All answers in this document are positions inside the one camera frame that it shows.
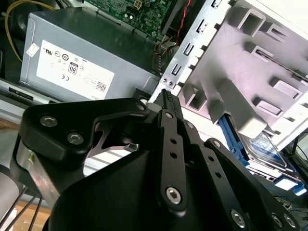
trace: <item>power supply label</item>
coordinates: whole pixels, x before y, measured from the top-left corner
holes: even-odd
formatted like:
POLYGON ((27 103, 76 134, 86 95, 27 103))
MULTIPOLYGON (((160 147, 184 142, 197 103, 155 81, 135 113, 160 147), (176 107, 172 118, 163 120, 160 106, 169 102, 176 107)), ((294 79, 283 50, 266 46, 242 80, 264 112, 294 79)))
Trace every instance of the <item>power supply label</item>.
POLYGON ((106 97, 114 73, 45 40, 37 76, 92 100, 106 97))

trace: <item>cable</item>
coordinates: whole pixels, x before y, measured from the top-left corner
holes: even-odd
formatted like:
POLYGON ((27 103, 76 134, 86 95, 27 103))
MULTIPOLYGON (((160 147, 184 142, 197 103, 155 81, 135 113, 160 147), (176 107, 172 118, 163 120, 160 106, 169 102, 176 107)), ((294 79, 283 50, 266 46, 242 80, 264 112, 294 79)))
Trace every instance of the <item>cable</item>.
POLYGON ((64 9, 63 2, 61 0, 55 0, 56 4, 60 7, 60 9, 64 9))
POLYGON ((297 147, 297 143, 298 143, 298 139, 299 139, 299 136, 297 136, 297 137, 295 138, 295 140, 294 140, 294 144, 293 144, 291 156, 295 155, 296 147, 297 147))
POLYGON ((187 9, 190 6, 190 4, 191 4, 191 0, 188 0, 186 6, 184 7, 183 17, 182 17, 182 20, 181 20, 180 28, 178 30, 177 44, 180 44, 180 32, 181 32, 181 30, 184 26, 184 20, 185 20, 185 17, 186 17, 187 9))
POLYGON ((64 6, 64 8, 73 7, 73 4, 69 0, 58 0, 58 1, 61 1, 61 4, 64 6))
POLYGON ((306 157, 306 159, 308 160, 308 156, 306 155, 306 153, 298 146, 296 145, 296 147, 304 154, 304 156, 306 157))
POLYGON ((49 10, 52 10, 52 11, 55 10, 55 8, 52 7, 52 6, 49 6, 49 5, 47 5, 47 4, 45 4, 45 3, 42 3, 42 2, 39 2, 39 1, 33 1, 33 0, 18 0, 18 1, 16 1, 16 2, 12 3, 12 4, 9 6, 9 8, 7 9, 6 14, 5 14, 5 18, 4 18, 5 32, 6 32, 6 35, 7 35, 7 37, 8 37, 8 40, 9 40, 9 42, 10 42, 10 45, 11 45, 11 47, 12 47, 12 49, 13 49, 15 55, 17 56, 18 60, 21 61, 21 62, 22 62, 23 60, 22 60, 21 56, 18 54, 18 52, 17 52, 17 50, 16 50, 16 48, 15 48, 15 46, 14 46, 14 43, 13 43, 11 34, 10 34, 10 30, 9 30, 9 15, 10 15, 11 11, 12 11, 15 7, 17 7, 17 6, 21 5, 21 4, 24 4, 24 3, 33 3, 33 4, 36 4, 36 5, 43 6, 43 7, 47 8, 47 9, 49 9, 49 10))
POLYGON ((26 211, 26 209, 32 204, 32 202, 37 196, 38 194, 32 197, 32 199, 28 202, 28 204, 26 204, 25 207, 23 207, 23 209, 17 214, 17 216, 12 220, 12 222, 9 224, 9 226, 4 231, 9 231, 11 229, 11 227, 21 217, 21 215, 26 211))
POLYGON ((174 44, 173 46, 168 47, 168 48, 164 51, 164 53, 162 54, 162 56, 165 55, 166 53, 168 53, 172 48, 176 48, 177 46, 178 46, 178 44, 176 43, 176 44, 174 44))
POLYGON ((20 194, 18 195, 18 197, 16 198, 16 200, 14 201, 14 203, 12 204, 10 209, 6 212, 5 216, 2 218, 2 220, 0 222, 0 229, 2 228, 2 226, 5 223, 5 221, 7 220, 7 218, 10 216, 11 212, 14 210, 16 204, 18 203, 19 199, 24 195, 26 190, 27 190, 27 187, 24 187, 24 189, 20 192, 20 194))
POLYGON ((34 216, 33 216, 32 220, 31 220, 31 223, 30 223, 30 226, 29 226, 28 231, 32 231, 34 222, 35 222, 35 220, 36 220, 36 218, 37 218, 37 216, 38 216, 38 213, 39 213, 40 205, 42 204, 42 200, 43 200, 43 198, 40 197, 39 202, 38 202, 38 206, 37 206, 37 208, 36 208, 36 210, 35 210, 35 212, 34 212, 34 216))
POLYGON ((286 197, 286 196, 274 196, 274 197, 275 197, 275 198, 276 198, 276 197, 280 198, 279 203, 281 203, 281 204, 282 204, 282 197, 283 197, 283 198, 286 198, 286 199, 288 200, 288 202, 289 202, 289 205, 288 205, 288 206, 291 206, 291 205, 292 205, 290 199, 289 199, 288 197, 286 197))
POLYGON ((289 198, 287 195, 277 192, 276 189, 274 189, 274 188, 272 188, 272 187, 270 187, 270 186, 264 186, 264 187, 265 187, 266 189, 271 189, 271 190, 273 190, 275 193, 277 193, 277 194, 280 195, 279 197, 285 197, 285 198, 287 198, 291 205, 294 204, 294 200, 290 200, 290 198, 289 198))
POLYGON ((166 39, 164 42, 163 42, 163 40, 164 40, 164 39, 163 39, 163 40, 156 46, 156 48, 155 48, 154 51, 157 51, 158 48, 160 48, 160 46, 163 45, 163 44, 165 44, 166 42, 170 42, 170 41, 172 40, 172 38, 173 38, 173 37, 170 37, 170 38, 166 39))

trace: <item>screw hole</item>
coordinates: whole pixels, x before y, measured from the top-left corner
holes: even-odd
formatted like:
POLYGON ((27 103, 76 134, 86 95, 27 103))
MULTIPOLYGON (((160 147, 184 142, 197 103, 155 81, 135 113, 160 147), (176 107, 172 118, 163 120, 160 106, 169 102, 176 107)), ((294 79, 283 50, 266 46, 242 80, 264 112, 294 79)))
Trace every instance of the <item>screw hole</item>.
POLYGON ((221 174, 219 172, 215 172, 215 175, 218 177, 218 178, 221 178, 221 174))
POLYGON ((175 139, 170 139, 171 143, 177 144, 177 141, 175 139))
POLYGON ((178 156, 175 153, 170 153, 170 156, 174 159, 176 159, 178 156))

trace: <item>black cable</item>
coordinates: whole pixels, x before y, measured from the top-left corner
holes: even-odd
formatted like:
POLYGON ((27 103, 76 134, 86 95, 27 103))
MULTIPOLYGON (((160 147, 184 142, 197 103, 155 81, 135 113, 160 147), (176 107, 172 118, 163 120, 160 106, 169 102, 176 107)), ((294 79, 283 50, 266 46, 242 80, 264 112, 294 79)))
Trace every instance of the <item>black cable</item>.
POLYGON ((26 204, 25 207, 23 207, 23 209, 17 214, 17 216, 14 218, 14 220, 12 220, 12 222, 9 224, 9 226, 4 230, 4 231, 9 231, 11 229, 11 227, 16 223, 16 221, 21 217, 21 215, 26 211, 26 209, 32 204, 32 202, 34 201, 34 199, 38 196, 35 195, 34 197, 32 197, 32 199, 28 202, 28 204, 26 204))
POLYGON ((299 165, 299 164, 297 164, 297 166, 299 166, 299 167, 303 168, 304 170, 308 171, 308 168, 306 168, 306 167, 304 167, 304 166, 301 166, 301 165, 299 165))
POLYGON ((20 194, 18 195, 18 197, 16 198, 16 200, 14 201, 14 203, 12 204, 12 206, 10 207, 9 211, 7 211, 7 213, 5 214, 5 216, 3 217, 3 219, 0 222, 0 229, 2 228, 3 224, 5 223, 5 221, 7 220, 7 218, 10 216, 11 212, 14 210, 16 204, 18 203, 19 199, 22 197, 22 195, 24 195, 25 191, 27 190, 27 187, 24 187, 24 189, 20 192, 20 194))
POLYGON ((298 144, 298 139, 299 139, 299 136, 297 136, 297 137, 295 138, 295 140, 294 140, 294 144, 293 144, 291 156, 295 155, 296 147, 297 147, 297 144, 298 144))
POLYGON ((289 202, 289 205, 288 205, 288 206, 292 206, 292 203, 291 203, 291 201, 290 201, 290 199, 289 199, 288 197, 286 197, 286 196, 274 196, 274 197, 275 197, 275 198, 276 198, 276 197, 280 198, 279 203, 281 203, 281 204, 282 204, 282 198, 286 198, 286 199, 287 199, 287 202, 289 202))
POLYGON ((33 216, 33 218, 32 218, 32 221, 31 221, 31 223, 30 223, 30 226, 29 226, 28 231, 32 231, 34 222, 35 222, 35 220, 36 220, 36 218, 37 218, 37 216, 38 216, 38 213, 39 213, 39 208, 40 208, 40 205, 41 205, 41 203, 42 203, 42 200, 43 200, 43 198, 40 197, 39 202, 38 202, 37 209, 35 210, 35 213, 34 213, 34 216, 33 216))
POLYGON ((60 7, 60 9, 64 9, 63 4, 62 4, 59 0, 55 0, 55 2, 58 4, 58 6, 60 7))
POLYGON ((306 155, 306 153, 297 145, 297 148, 304 154, 304 156, 306 157, 306 159, 308 160, 308 156, 306 155))
POLYGON ((17 48, 14 38, 12 38, 12 42, 13 42, 13 46, 15 47, 17 54, 19 55, 19 57, 21 57, 21 59, 23 59, 23 55, 20 53, 19 49, 17 48))

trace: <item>green circuit board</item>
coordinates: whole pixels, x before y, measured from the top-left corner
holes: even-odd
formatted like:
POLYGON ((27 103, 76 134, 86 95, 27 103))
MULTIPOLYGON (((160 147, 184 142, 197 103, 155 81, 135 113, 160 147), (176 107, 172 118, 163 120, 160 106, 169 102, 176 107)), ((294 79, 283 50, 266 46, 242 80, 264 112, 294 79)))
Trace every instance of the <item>green circuit board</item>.
POLYGON ((87 0, 103 12, 161 40, 161 23, 172 0, 87 0))

